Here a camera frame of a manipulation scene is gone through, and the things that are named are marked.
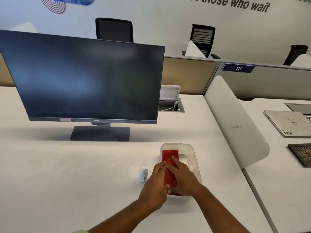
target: black office chair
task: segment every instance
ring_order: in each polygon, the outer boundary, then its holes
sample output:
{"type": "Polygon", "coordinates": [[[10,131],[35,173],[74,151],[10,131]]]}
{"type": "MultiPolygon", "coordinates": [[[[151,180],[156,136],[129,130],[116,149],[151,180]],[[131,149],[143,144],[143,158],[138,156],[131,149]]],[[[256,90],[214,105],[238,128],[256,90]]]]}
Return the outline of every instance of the black office chair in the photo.
{"type": "Polygon", "coordinates": [[[308,51],[308,46],[306,45],[292,45],[290,47],[290,53],[288,54],[288,57],[286,58],[283,65],[291,65],[298,56],[306,54],[308,51]]]}
{"type": "Polygon", "coordinates": [[[133,24],[121,19],[96,18],[97,39],[133,43],[133,24]]]}
{"type": "MultiPolygon", "coordinates": [[[[190,40],[193,41],[193,43],[199,48],[206,58],[210,55],[212,50],[215,30],[215,27],[199,24],[192,25],[190,40]]],[[[215,59],[220,59],[220,57],[215,54],[211,54],[211,56],[215,59]]]]}

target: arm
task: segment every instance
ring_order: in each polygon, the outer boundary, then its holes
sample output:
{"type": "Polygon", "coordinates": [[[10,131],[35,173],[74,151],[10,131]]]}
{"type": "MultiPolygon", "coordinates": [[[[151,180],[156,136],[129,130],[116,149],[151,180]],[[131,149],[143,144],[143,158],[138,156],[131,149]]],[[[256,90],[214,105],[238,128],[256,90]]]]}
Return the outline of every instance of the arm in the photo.
{"type": "Polygon", "coordinates": [[[249,231],[212,195],[212,193],[199,183],[195,175],[189,171],[186,164],[181,163],[172,156],[175,168],[168,165],[177,180],[177,186],[169,193],[191,195],[198,203],[208,225],[213,233],[249,233],[249,231]]]}
{"type": "Polygon", "coordinates": [[[165,169],[165,162],[158,163],[142,188],[138,200],[90,229],[89,233],[131,233],[142,220],[161,208],[169,189],[169,185],[164,185],[165,169]]]}

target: wall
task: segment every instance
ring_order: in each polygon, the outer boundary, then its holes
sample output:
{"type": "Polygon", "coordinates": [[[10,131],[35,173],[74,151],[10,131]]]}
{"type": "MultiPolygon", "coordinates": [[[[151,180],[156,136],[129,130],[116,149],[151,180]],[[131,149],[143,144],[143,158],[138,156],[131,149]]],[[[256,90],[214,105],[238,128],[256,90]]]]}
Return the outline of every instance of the wall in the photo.
{"type": "Polygon", "coordinates": [[[62,14],[41,0],[1,0],[0,28],[31,22],[39,33],[96,38],[95,18],[133,22],[134,42],[166,46],[166,55],[186,50],[192,24],[216,27],[212,53],[226,60],[282,64],[290,45],[311,46],[311,0],[244,0],[248,8],[202,0],[95,0],[89,6],[66,3],[62,14]],[[270,7],[252,11],[253,2],[270,7]]]}

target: transparent plastic tray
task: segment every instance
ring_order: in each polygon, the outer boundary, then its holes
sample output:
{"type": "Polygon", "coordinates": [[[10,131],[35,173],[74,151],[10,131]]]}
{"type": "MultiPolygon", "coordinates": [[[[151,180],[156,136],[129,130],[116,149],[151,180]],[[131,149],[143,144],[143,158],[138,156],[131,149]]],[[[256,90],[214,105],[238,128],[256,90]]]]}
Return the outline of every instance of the transparent plastic tray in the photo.
{"type": "MultiPolygon", "coordinates": [[[[198,181],[202,184],[199,166],[192,145],[181,143],[165,143],[161,146],[160,162],[162,162],[162,150],[178,150],[179,160],[186,164],[191,172],[194,173],[198,181]]],[[[189,196],[167,195],[171,198],[189,198],[189,196]]]]}

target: small white bottle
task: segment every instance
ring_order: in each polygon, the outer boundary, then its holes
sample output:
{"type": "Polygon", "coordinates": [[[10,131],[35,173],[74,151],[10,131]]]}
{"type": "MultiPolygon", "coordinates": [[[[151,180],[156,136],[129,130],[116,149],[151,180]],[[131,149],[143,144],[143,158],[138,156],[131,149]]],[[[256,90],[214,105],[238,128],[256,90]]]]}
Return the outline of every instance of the small white bottle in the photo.
{"type": "Polygon", "coordinates": [[[146,167],[143,167],[139,171],[139,181],[140,182],[145,182],[147,180],[147,176],[148,176],[148,169],[146,167]]]}

